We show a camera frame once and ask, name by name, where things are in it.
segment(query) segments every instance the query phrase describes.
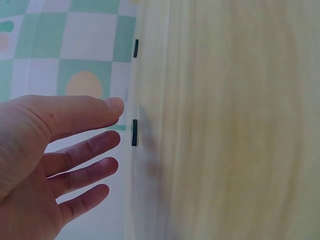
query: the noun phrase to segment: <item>wood grain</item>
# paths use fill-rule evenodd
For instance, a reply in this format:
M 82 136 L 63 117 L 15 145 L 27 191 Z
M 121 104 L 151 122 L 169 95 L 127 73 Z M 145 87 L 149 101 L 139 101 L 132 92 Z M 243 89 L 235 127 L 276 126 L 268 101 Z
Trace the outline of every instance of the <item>wood grain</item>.
M 320 1 L 141 9 L 135 239 L 320 239 Z

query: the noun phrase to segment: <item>checkered wall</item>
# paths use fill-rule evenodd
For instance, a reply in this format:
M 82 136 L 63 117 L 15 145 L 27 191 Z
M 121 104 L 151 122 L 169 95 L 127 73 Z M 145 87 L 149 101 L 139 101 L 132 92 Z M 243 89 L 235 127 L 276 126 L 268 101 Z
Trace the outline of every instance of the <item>checkered wall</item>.
M 129 0 L 0 0 L 0 101 L 68 95 L 74 80 L 126 102 L 136 14 Z

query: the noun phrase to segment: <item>orange circle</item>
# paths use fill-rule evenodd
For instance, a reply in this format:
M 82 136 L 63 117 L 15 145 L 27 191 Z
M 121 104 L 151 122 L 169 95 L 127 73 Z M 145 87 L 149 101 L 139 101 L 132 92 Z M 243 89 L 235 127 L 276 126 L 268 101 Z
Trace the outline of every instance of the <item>orange circle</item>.
M 5 33 L 0 33 L 0 53 L 5 52 L 9 47 L 9 38 Z
M 99 79 L 92 72 L 80 71 L 68 82 L 66 93 L 69 96 L 91 96 L 100 98 L 102 96 L 102 86 Z

